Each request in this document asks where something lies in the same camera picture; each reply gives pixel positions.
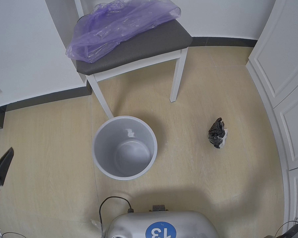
chair leg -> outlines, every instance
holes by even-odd
[[[171,95],[170,95],[170,101],[174,102],[177,99],[178,90],[180,86],[180,81],[182,77],[182,72],[184,68],[184,63],[186,61],[188,48],[181,50],[181,56],[177,59],[177,62],[175,64],[175,72],[172,82],[172,88],[171,88]]]
[[[109,106],[108,106],[108,104],[107,104],[98,84],[97,84],[97,81],[96,81],[94,75],[90,75],[90,76],[86,75],[86,77],[87,77],[87,80],[90,83],[91,88],[93,89],[98,101],[100,102],[100,105],[102,105],[106,115],[108,116],[108,118],[109,119],[114,118],[114,116],[112,115],[112,112],[110,111],[110,108],[109,108]]]

gray chair cushion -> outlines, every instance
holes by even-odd
[[[121,42],[94,63],[77,60],[76,67],[79,73],[92,75],[140,59],[185,49],[191,42],[190,34],[179,22],[172,20]]]

transparent trash bag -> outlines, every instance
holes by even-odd
[[[66,55],[75,60],[95,62],[120,42],[180,15],[180,8],[170,0],[115,0],[100,3],[75,25]]]

trash can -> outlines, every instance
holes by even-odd
[[[157,139],[144,121],[114,117],[96,132],[92,155],[96,166],[117,180],[135,179],[149,170],[157,156]]]

